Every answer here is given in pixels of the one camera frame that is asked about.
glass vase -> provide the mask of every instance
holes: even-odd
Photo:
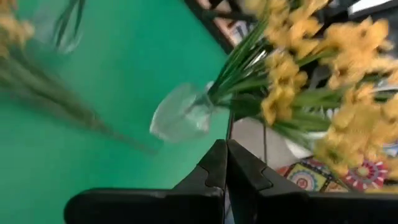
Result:
[[[156,109],[150,132],[167,142],[181,142],[206,134],[214,106],[204,91],[185,83],[169,93]]]
[[[33,39],[43,44],[45,48],[61,54],[75,50],[83,36],[81,27],[83,10],[80,11],[80,19],[78,15],[79,8],[84,8],[84,3],[85,0],[41,1],[31,19],[35,26]]]

